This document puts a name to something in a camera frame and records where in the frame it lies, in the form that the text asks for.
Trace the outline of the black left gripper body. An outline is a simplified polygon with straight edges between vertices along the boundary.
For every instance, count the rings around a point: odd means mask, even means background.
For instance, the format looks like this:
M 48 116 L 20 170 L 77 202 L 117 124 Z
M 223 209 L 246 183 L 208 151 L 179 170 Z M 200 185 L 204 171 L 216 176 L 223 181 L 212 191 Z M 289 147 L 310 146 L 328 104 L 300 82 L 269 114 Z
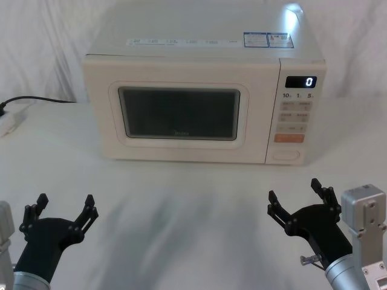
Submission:
M 84 221 L 62 218 L 25 218 L 20 231 L 27 242 L 17 264 L 16 272 L 34 274 L 51 282 L 62 253 L 84 239 Z

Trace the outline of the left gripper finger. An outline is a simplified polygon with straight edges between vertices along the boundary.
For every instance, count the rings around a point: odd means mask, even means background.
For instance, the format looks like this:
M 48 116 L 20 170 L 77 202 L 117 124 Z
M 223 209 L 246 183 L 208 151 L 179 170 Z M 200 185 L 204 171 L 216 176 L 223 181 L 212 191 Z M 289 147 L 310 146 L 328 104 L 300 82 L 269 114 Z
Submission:
M 19 231 L 26 233 L 29 227 L 34 221 L 39 219 L 42 211 L 48 204 L 48 197 L 45 193 L 41 193 L 33 205 L 26 205 L 24 207 L 24 216 L 21 225 L 19 226 Z
M 82 242 L 86 232 L 92 226 L 94 221 L 99 217 L 95 207 L 93 195 L 88 195 L 85 199 L 85 205 L 74 222 L 68 228 L 71 242 Z

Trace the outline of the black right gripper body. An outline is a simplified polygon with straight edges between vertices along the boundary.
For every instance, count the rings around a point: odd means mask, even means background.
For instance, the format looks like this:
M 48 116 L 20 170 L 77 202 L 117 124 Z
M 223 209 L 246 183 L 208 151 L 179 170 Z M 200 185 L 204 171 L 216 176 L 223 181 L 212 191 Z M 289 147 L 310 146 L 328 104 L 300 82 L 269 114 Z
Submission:
M 304 238 L 313 252 L 320 256 L 323 267 L 353 253 L 352 245 L 338 226 L 341 206 L 314 204 L 288 214 L 285 232 Z

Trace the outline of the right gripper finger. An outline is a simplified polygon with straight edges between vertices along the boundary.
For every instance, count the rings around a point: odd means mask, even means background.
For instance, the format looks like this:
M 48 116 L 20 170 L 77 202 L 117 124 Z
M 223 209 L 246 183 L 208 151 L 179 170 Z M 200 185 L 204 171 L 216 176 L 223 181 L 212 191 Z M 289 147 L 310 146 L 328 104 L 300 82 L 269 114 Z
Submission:
M 268 215 L 271 216 L 284 229 L 287 235 L 292 235 L 293 221 L 291 219 L 291 214 L 282 207 L 273 190 L 269 191 L 268 200 Z
M 319 182 L 319 180 L 317 178 L 313 178 L 311 180 L 311 188 L 321 198 L 323 204 L 334 213 L 335 217 L 339 217 L 342 209 L 337 201 L 333 187 L 322 187 L 322 184 Z

